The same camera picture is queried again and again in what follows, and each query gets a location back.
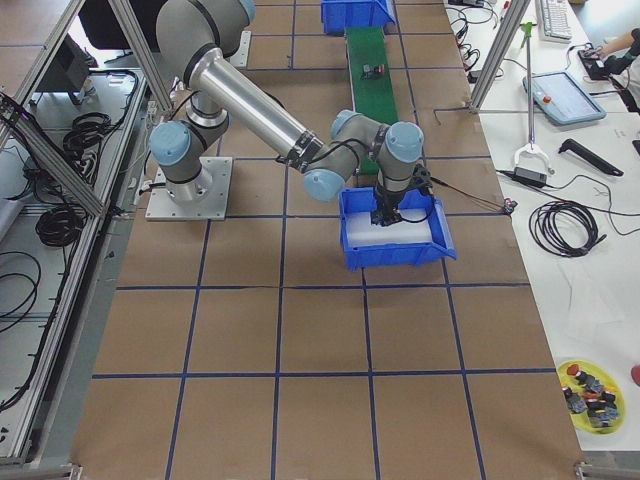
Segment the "white object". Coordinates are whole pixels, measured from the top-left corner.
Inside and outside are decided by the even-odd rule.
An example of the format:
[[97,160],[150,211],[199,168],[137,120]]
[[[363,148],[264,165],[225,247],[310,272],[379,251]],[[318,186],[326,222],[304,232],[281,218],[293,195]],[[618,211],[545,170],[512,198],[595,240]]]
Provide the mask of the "white object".
[[551,167],[551,162],[549,161],[549,157],[546,153],[542,151],[542,149],[536,144],[536,129],[535,129],[535,119],[533,116],[533,83],[532,83],[532,75],[531,71],[531,37],[527,36],[525,38],[526,46],[527,46],[527,97],[529,100],[529,110],[527,112],[527,119],[529,121],[529,137],[528,142],[523,147],[516,150],[516,153],[513,156],[513,165],[517,167],[520,163],[520,157],[522,155],[529,155],[532,157],[539,157],[544,162],[545,167],[547,167],[547,171],[549,175],[553,175],[555,171]]
[[[424,209],[400,210],[400,215],[408,220],[421,220],[426,216]],[[432,241],[429,222],[399,222],[388,227],[371,224],[370,212],[350,213],[346,216],[347,239],[352,247],[372,245],[428,243]]]
[[534,0],[540,25],[540,38],[549,42],[571,43],[567,19],[568,0]]
[[0,198],[0,242],[13,225],[13,221],[20,214],[23,206],[24,203],[20,200]]

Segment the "power adapter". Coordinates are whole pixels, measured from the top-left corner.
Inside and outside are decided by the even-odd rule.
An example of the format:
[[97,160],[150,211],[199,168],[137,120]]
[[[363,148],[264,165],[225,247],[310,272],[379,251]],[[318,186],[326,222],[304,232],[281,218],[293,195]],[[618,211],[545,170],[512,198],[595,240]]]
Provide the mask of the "power adapter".
[[469,80],[469,83],[473,85],[478,81],[478,78],[480,78],[481,73],[482,73],[482,70],[471,70],[469,73],[467,73],[467,80]]
[[513,172],[508,170],[498,170],[500,173],[509,177],[514,182],[527,185],[528,187],[542,188],[547,186],[547,176],[544,173],[534,172],[522,167],[516,167]]

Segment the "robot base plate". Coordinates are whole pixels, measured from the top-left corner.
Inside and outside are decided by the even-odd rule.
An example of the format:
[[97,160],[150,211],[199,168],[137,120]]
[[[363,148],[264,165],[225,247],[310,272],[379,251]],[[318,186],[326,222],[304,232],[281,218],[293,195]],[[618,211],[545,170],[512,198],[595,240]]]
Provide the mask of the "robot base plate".
[[[174,202],[165,188],[155,188],[151,192],[147,220],[181,221],[181,220],[224,220],[229,199],[229,183],[233,158],[201,157],[202,167],[213,177],[213,184],[207,196],[199,202],[180,204]],[[164,183],[162,169],[158,169],[154,183]]]

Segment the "coiled cable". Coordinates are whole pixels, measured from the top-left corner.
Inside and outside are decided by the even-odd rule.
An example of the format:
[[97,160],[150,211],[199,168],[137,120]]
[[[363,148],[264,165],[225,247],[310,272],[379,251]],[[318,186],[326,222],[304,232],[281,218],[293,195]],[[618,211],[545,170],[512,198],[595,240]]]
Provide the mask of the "coiled cable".
[[[563,237],[559,222],[569,220],[584,228],[587,240],[573,246]],[[536,208],[529,217],[529,232],[543,250],[559,257],[584,257],[607,236],[600,235],[595,218],[587,207],[569,200],[557,200]]]

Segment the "blue crate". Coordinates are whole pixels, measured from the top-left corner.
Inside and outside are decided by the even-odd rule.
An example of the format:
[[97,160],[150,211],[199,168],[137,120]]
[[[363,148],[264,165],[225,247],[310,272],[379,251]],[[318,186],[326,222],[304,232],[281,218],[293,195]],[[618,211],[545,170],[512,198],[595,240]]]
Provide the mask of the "blue crate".
[[324,33],[341,35],[346,27],[384,27],[396,23],[391,0],[322,0]]
[[[431,211],[431,198],[425,197],[417,190],[408,192],[399,205],[400,209],[423,208],[425,214]],[[350,270],[378,265],[421,265],[435,262],[442,257],[457,258],[449,226],[444,214],[442,202],[435,200],[433,213],[429,217],[431,242],[425,243],[390,243],[352,247],[347,238],[346,215],[348,213],[371,212],[376,209],[373,188],[348,188],[340,193],[340,243],[344,250],[345,262]]]

